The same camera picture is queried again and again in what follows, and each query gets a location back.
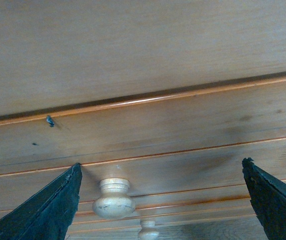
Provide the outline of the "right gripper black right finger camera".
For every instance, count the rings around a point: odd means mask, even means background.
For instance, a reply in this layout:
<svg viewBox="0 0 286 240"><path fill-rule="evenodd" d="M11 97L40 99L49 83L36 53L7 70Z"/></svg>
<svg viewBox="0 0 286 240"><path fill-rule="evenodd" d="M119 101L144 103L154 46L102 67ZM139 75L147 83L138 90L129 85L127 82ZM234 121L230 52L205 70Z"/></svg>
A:
<svg viewBox="0 0 286 240"><path fill-rule="evenodd" d="M269 240L286 240L286 184L254 164L242 160L250 203Z"/></svg>

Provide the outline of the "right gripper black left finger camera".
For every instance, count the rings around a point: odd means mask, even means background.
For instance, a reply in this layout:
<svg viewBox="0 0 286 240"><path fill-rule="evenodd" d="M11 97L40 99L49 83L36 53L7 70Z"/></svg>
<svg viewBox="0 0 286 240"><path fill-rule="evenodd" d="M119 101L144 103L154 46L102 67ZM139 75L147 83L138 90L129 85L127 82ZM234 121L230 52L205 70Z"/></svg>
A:
<svg viewBox="0 0 286 240"><path fill-rule="evenodd" d="M64 240L79 205L80 163L0 219L0 240Z"/></svg>

